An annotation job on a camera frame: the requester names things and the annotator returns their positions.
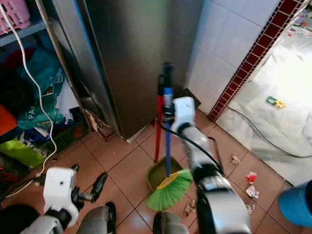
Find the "pink basket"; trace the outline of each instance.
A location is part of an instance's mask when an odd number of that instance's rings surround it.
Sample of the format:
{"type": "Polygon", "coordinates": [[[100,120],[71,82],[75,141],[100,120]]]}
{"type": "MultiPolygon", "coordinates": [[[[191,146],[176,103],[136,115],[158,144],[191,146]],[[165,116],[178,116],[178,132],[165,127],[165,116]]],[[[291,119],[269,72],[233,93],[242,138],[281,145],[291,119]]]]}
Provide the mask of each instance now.
{"type": "MultiPolygon", "coordinates": [[[[27,28],[30,25],[30,14],[25,0],[0,0],[14,28],[27,28]]],[[[0,12],[0,35],[11,31],[0,12]]]]}

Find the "olive green dustpan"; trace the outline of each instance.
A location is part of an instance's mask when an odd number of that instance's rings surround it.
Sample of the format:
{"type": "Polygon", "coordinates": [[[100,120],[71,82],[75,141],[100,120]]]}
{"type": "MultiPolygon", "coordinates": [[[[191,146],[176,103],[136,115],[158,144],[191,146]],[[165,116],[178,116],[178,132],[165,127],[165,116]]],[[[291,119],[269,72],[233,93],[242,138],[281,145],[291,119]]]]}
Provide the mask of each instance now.
{"type": "MultiPolygon", "coordinates": [[[[171,174],[181,171],[183,167],[173,158],[170,157],[171,174]]],[[[166,157],[163,157],[158,163],[151,166],[147,172],[146,180],[151,190],[154,191],[158,185],[166,178],[166,157]]]]}

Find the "white wall tile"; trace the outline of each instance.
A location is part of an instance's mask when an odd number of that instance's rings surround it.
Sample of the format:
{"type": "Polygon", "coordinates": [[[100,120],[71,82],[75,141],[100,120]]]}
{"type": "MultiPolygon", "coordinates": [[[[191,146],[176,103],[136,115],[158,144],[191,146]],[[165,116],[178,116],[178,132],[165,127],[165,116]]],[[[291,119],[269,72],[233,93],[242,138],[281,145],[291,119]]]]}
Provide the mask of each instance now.
{"type": "Polygon", "coordinates": [[[278,3],[279,0],[239,0],[232,2],[230,11],[264,26],[278,3]]]}
{"type": "Polygon", "coordinates": [[[211,0],[211,1],[227,9],[231,8],[233,2],[237,2],[237,0],[211,0]]]}
{"type": "Polygon", "coordinates": [[[191,55],[191,61],[193,60],[193,66],[190,67],[189,73],[192,78],[197,78],[202,76],[205,72],[206,64],[211,52],[202,48],[201,46],[195,45],[191,55]]]}
{"type": "Polygon", "coordinates": [[[222,29],[223,22],[228,13],[225,8],[205,0],[201,12],[196,43],[212,51],[222,29]]]}
{"type": "Polygon", "coordinates": [[[212,54],[208,59],[205,73],[199,80],[205,87],[220,95],[235,71],[234,67],[212,54]]]}
{"type": "Polygon", "coordinates": [[[203,112],[208,114],[212,110],[216,101],[218,100],[219,95],[215,94],[213,91],[211,91],[209,88],[207,88],[204,85],[200,86],[199,92],[203,93],[203,97],[199,99],[201,101],[201,105],[199,106],[199,108],[203,112]]]}
{"type": "Polygon", "coordinates": [[[214,47],[214,54],[237,68],[261,29],[260,26],[229,12],[214,47]]]}
{"type": "Polygon", "coordinates": [[[210,90],[206,85],[202,84],[198,79],[191,77],[188,88],[201,102],[200,109],[205,113],[209,113],[213,108],[219,95],[210,90]]]}

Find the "lime green bag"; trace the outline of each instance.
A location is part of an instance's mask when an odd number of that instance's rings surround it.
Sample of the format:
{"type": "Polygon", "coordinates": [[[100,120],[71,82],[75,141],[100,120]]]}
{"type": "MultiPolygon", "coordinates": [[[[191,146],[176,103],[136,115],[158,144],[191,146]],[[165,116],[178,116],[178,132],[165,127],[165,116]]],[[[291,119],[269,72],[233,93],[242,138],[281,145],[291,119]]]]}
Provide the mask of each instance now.
{"type": "Polygon", "coordinates": [[[41,154],[24,145],[17,138],[0,144],[0,151],[31,168],[44,161],[41,154]]]}

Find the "red handle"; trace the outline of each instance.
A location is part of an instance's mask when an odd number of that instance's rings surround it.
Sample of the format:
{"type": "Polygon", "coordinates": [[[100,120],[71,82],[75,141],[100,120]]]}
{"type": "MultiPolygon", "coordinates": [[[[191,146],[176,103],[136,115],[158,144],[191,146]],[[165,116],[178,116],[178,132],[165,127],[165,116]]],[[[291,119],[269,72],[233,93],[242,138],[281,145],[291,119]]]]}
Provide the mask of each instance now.
{"type": "MultiPolygon", "coordinates": [[[[157,95],[157,121],[162,121],[162,105],[164,102],[164,97],[157,95]]],[[[160,135],[161,128],[158,123],[156,123],[156,147],[155,147],[155,158],[154,163],[158,162],[159,158],[159,148],[160,148],[160,135]]]]}

